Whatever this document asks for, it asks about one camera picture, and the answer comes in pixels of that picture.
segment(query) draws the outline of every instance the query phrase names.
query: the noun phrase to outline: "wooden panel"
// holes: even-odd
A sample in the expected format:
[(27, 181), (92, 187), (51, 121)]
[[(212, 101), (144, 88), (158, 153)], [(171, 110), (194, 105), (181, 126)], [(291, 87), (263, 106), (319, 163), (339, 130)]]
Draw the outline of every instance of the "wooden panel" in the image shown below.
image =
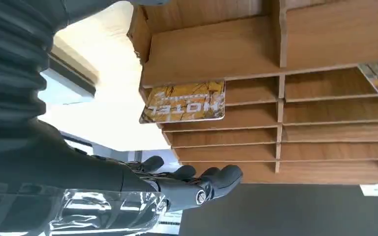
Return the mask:
[(269, 6), (267, 0), (170, 0), (163, 6), (144, 8), (152, 32), (164, 32), (267, 15)]
[(280, 71), (270, 17), (153, 35), (143, 86), (273, 76)]
[(285, 93), (286, 102), (378, 96), (358, 68), (288, 75)]
[(287, 103), (283, 122), (284, 125), (378, 122), (378, 98)]
[(285, 79), (286, 75), (279, 76), (279, 98), (284, 98), (284, 90), (285, 90)]
[(276, 127), (274, 104), (228, 107), (222, 120), (164, 124), (164, 132)]
[[(225, 162), (184, 162), (195, 167), (198, 174), (209, 167), (223, 168)], [(244, 183), (299, 184), (374, 184), (378, 183), (378, 162), (283, 162), (275, 173), (274, 163), (232, 163), (244, 173)]]
[(134, 10), (127, 36), (131, 40), (141, 64), (144, 64), (149, 59), (152, 35), (140, 6)]
[(276, 139), (276, 129), (178, 132), (168, 134), (173, 136), (173, 148), (271, 144)]
[(378, 1), (295, 9), (287, 19), (290, 69), (378, 61)]
[(283, 101), (283, 99), (278, 100), (277, 106), (278, 106), (278, 109), (277, 109), (278, 122), (281, 123), (281, 122), (283, 122), (283, 112), (284, 112), (284, 109), (283, 109), (284, 101)]
[(377, 144), (282, 144), (282, 161), (378, 160)]
[(279, 66), (286, 67), (287, 54), (287, 29), (286, 29), (286, 0), (273, 0), (272, 3), (272, 21), (276, 38), (277, 55)]
[(272, 144), (175, 149), (180, 162), (276, 161)]
[(276, 78), (227, 81), (225, 105), (276, 102)]
[(378, 123), (286, 126), (283, 142), (378, 142)]

